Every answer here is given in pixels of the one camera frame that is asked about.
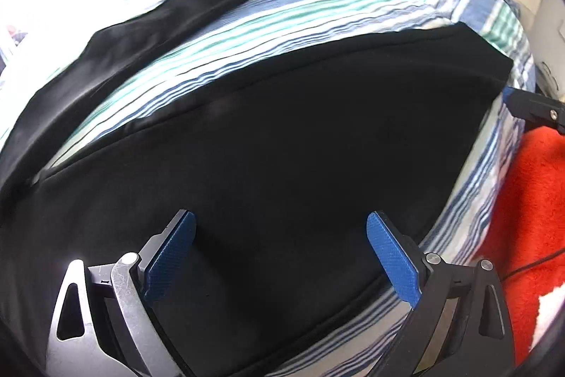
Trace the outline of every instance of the black fabric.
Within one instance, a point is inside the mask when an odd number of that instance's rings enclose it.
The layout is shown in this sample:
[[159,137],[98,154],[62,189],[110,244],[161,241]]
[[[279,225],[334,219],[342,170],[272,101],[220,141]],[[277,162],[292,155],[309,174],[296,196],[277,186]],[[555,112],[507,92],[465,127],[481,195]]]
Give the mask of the black fabric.
[[0,315],[43,359],[67,264],[138,251],[187,208],[196,239],[155,313],[198,377],[263,375],[376,299],[367,215],[422,240],[511,66],[460,24],[222,77],[23,194],[0,227]]
[[37,91],[0,155],[0,207],[16,199],[77,126],[128,78],[248,0],[166,0],[96,32],[83,53]]

